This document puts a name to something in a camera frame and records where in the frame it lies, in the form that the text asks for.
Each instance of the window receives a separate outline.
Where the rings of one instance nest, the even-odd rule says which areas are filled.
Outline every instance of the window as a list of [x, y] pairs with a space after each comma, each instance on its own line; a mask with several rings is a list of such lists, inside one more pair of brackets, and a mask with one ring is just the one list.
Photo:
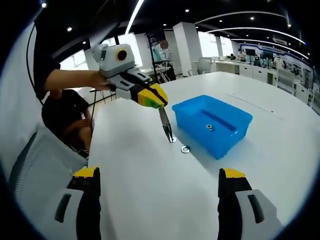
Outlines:
[[[135, 63], [138, 65], [138, 67], [142, 67], [143, 64], [142, 64], [136, 36], [133, 33], [129, 33], [125, 35], [120, 35], [118, 36], [118, 38], [119, 38], [120, 44], [129, 44], [131, 46]], [[102, 44], [108, 44], [109, 46], [114, 46], [116, 45], [116, 40], [114, 37], [112, 37], [104, 40]]]
[[231, 54], [234, 53], [234, 50], [232, 48], [232, 42], [229, 38], [220, 37], [221, 39], [221, 46], [222, 46], [222, 54], [223, 56], [230, 56]]
[[203, 57], [218, 57], [218, 46], [216, 36], [211, 33], [199, 31], [199, 41]]
[[83, 50], [60, 62], [62, 70], [89, 70]]

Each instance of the yellow part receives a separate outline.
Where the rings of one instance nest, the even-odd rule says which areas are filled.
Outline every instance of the yellow part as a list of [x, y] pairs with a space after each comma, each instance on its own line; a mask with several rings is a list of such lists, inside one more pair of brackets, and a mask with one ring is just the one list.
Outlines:
[[[150, 88], [155, 89], [159, 95], [168, 102], [168, 97], [165, 94], [165, 91], [160, 87], [158, 83], [152, 84]], [[156, 95], [154, 95], [148, 89], [143, 89], [138, 94], [138, 104], [145, 107], [153, 107], [153, 108], [164, 108], [165, 102], [160, 100]]]
[[233, 168], [223, 168], [225, 172], [225, 176], [230, 179], [230, 178], [245, 178], [246, 175], [243, 172], [234, 170]]
[[91, 166], [87, 168], [82, 168], [79, 171], [75, 172], [73, 174], [74, 177], [93, 177], [94, 176], [94, 171], [97, 167], [96, 166]]
[[126, 59], [120, 60], [120, 59], [118, 58], [118, 54], [119, 54], [121, 51], [127, 52], [127, 51], [126, 51], [125, 49], [123, 49], [123, 48], [121, 48], [121, 49], [119, 49], [118, 51], [116, 51], [116, 53], [115, 53], [115, 59], [118, 60], [119, 62], [122, 62], [122, 61], [126, 60]]

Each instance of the white pillar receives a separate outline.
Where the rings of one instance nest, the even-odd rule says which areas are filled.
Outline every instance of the white pillar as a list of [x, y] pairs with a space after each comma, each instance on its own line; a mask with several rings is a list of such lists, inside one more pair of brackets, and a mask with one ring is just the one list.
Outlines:
[[86, 64], [87, 64], [89, 70], [98, 71], [99, 65], [96, 62], [96, 60], [94, 59], [92, 52], [93, 52], [92, 48], [89, 48], [84, 51], [85, 61], [86, 61]]
[[215, 36], [215, 39], [216, 39], [216, 45], [218, 47], [219, 57], [222, 57], [224, 55], [224, 53], [222, 51], [221, 38], [219, 36]]
[[173, 31], [164, 31], [164, 36], [169, 43], [168, 49], [172, 53], [172, 65], [174, 68], [174, 73], [176, 75], [181, 74], [182, 73], [181, 61], [180, 61], [178, 44], [177, 44], [175, 34]]
[[180, 22], [173, 27], [173, 32], [177, 42], [182, 74], [189, 76], [188, 71], [192, 69], [191, 62], [198, 61], [202, 57], [196, 25]]

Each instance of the ceiling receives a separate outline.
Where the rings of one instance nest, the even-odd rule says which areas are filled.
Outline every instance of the ceiling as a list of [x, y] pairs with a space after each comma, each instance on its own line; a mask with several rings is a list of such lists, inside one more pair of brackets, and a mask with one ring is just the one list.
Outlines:
[[[111, 23], [117, 23], [118, 27], [111, 31], [107, 37], [124, 34], [137, 2], [138, 0], [47, 0], [47, 8], [43, 9], [36, 20], [37, 32], [44, 43], [44, 51], [54, 55], [60, 50], [57, 59], [63, 60], [80, 49], [88, 48], [88, 43], [83, 44], [83, 41]], [[286, 16], [286, 9], [294, 7], [295, 3], [290, 1], [290, 5], [288, 5], [285, 0], [268, 2], [267, 0], [145, 0], [130, 31], [138, 34], [157, 29], [172, 29], [180, 22], [197, 23], [206, 18], [239, 11], [264, 11]], [[304, 9], [304, 6], [300, 4], [299, 8]], [[303, 18], [301, 18], [301, 14], [295, 15], [294, 11], [290, 11], [289, 18], [262, 13], [232, 14], [200, 22], [197, 26], [198, 30], [202, 32], [234, 27], [270, 29], [313, 43], [313, 35], [308, 29], [305, 29], [306, 32], [301, 32], [299, 27], [308, 27], [313, 20], [310, 16], [313, 10], [310, 11], [310, 14]], [[288, 27], [288, 19], [291, 23], [290, 28]], [[68, 32], [68, 27], [72, 27], [72, 31]], [[290, 43], [287, 47], [308, 56], [310, 64], [315, 64], [318, 61], [313, 57], [319, 50], [317, 45], [304, 45], [282, 34], [253, 29], [218, 31], [213, 34], [231, 39], [252, 39], [266, 42], [272, 42], [273, 36], [276, 36]], [[292, 51], [290, 53], [301, 58], [299, 54]]]

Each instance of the desk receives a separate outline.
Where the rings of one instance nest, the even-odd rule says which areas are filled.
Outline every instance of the desk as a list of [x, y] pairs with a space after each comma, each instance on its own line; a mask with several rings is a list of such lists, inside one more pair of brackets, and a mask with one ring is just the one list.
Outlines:
[[[197, 69], [197, 61], [192, 61], [192, 69]], [[278, 71], [247, 64], [236, 60], [214, 59], [211, 64], [212, 72], [225, 72], [252, 78], [273, 86], [278, 85]]]
[[[319, 166], [320, 117], [281, 89], [225, 72], [162, 87], [176, 143], [168, 142], [155, 109], [118, 99], [98, 113], [88, 163], [100, 167], [101, 202], [108, 203], [101, 204], [101, 232], [108, 212], [119, 240], [217, 239], [220, 168], [244, 172], [288, 224]], [[220, 160], [177, 128], [171, 109], [203, 94], [253, 115], [246, 137]], [[191, 153], [181, 153], [183, 145]]]
[[[161, 72], [165, 72], [166, 70], [168, 70], [169, 67], [160, 67], [160, 68], [156, 68], [157, 71], [161, 71]], [[140, 69], [141, 72], [147, 74], [147, 75], [154, 75], [154, 69], [153, 68], [145, 68], [145, 69]]]

